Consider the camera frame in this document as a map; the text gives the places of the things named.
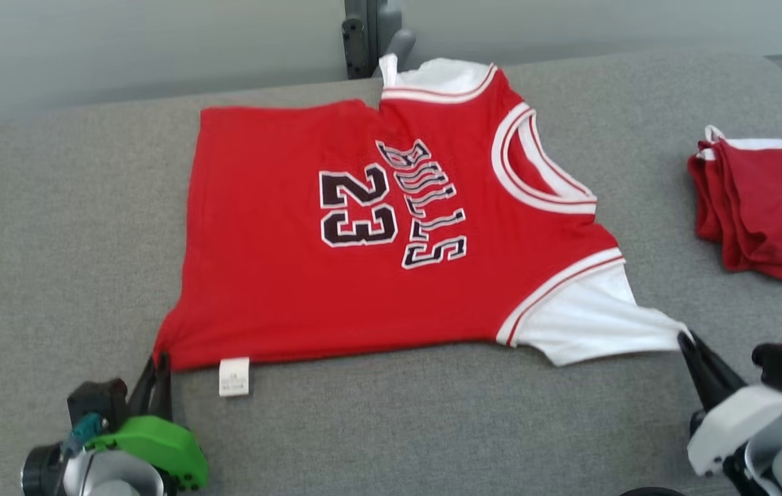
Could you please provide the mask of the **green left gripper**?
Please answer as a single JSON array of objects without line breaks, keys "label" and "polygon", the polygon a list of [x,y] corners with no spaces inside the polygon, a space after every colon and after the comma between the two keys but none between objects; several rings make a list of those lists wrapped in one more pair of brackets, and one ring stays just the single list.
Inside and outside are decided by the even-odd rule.
[{"label": "green left gripper", "polygon": [[[155,415],[146,415],[155,385]],[[130,419],[118,430],[85,443],[97,452],[117,452],[148,465],[146,473],[157,477],[156,492],[198,492],[209,478],[208,462],[192,431],[174,423],[172,377],[167,352],[146,358],[128,397]]]}]

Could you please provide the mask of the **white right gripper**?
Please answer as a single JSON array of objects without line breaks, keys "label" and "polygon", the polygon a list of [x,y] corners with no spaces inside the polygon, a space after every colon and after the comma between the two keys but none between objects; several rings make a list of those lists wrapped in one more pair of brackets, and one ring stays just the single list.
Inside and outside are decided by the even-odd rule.
[{"label": "white right gripper", "polygon": [[782,451],[782,392],[746,386],[696,333],[681,331],[677,341],[703,411],[708,412],[687,445],[691,468],[700,476],[719,474],[724,459],[744,448],[748,476],[762,477]]}]

